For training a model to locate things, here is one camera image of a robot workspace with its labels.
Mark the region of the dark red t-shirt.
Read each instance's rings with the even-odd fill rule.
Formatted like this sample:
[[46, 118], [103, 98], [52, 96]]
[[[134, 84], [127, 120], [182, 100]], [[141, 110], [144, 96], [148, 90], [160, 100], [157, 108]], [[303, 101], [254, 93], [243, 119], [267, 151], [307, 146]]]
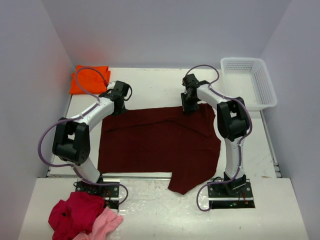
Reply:
[[129, 110], [102, 121], [98, 170], [171, 173], [169, 190], [186, 194], [213, 177], [221, 141], [208, 104], [184, 114], [180, 106]]

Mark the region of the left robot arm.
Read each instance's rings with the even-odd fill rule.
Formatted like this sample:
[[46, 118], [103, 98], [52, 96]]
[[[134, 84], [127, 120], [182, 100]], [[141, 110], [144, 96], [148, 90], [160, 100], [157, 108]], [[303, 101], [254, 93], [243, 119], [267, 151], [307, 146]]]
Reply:
[[132, 96], [132, 87], [116, 81], [111, 89], [96, 96], [90, 107], [72, 118], [61, 118], [55, 128], [52, 153], [70, 163], [85, 183], [102, 186], [101, 173], [90, 159], [90, 132], [108, 116], [126, 112], [125, 102]]

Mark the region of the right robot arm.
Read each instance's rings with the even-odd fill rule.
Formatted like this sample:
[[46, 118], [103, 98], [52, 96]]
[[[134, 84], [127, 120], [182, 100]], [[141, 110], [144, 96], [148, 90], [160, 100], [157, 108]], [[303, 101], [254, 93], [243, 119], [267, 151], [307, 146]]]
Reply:
[[244, 100], [215, 91], [208, 81], [199, 81], [194, 74], [186, 75], [182, 79], [182, 85], [185, 87], [181, 93], [184, 114], [197, 111], [200, 101], [206, 102], [216, 110], [217, 129], [224, 139], [226, 150], [222, 184], [229, 191], [243, 187], [247, 180], [243, 167], [243, 145], [252, 130], [252, 120]]

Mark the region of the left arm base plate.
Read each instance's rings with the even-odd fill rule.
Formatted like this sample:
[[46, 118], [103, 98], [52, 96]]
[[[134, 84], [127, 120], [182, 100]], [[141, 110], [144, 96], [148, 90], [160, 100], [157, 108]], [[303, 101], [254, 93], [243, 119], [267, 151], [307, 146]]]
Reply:
[[107, 184], [110, 185], [97, 186], [79, 180], [74, 182], [73, 186], [75, 187], [76, 192], [86, 192], [104, 198], [106, 207], [118, 210], [120, 186], [118, 182], [107, 182]]

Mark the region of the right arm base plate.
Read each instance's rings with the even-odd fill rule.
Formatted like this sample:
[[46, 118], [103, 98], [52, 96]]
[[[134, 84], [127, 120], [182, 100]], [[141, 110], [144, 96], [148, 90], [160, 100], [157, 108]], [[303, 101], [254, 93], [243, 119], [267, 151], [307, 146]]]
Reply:
[[255, 208], [251, 182], [231, 189], [226, 184], [211, 184], [207, 186], [209, 208], [216, 209], [253, 209]]

